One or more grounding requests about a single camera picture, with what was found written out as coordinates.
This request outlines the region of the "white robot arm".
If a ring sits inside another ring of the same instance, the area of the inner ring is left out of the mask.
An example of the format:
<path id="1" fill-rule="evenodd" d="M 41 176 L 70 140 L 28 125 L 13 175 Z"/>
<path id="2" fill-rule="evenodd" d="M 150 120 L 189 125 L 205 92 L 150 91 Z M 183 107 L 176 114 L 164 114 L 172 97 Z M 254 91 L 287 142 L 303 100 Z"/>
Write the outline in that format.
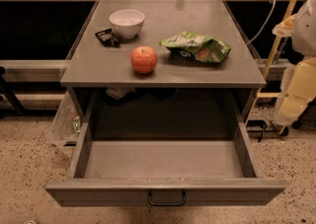
<path id="1" fill-rule="evenodd" d="M 299 11 L 273 28 L 277 37 L 290 37 L 294 51 L 303 55 L 290 64 L 281 80 L 275 122 L 291 125 L 316 98 L 316 0 L 307 0 Z"/>

